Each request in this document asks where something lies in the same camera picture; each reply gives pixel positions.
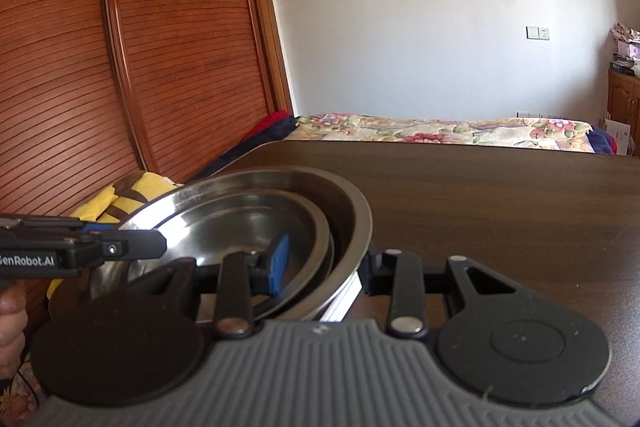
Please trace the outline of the person's left hand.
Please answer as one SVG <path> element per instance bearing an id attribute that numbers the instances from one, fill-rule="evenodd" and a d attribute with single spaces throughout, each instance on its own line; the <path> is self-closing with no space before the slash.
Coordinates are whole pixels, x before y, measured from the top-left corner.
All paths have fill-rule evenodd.
<path id="1" fill-rule="evenodd" d="M 1 291 L 0 313 L 0 377 L 4 381 L 12 378 L 20 367 L 25 346 L 28 315 L 23 281 L 15 281 Z"/>

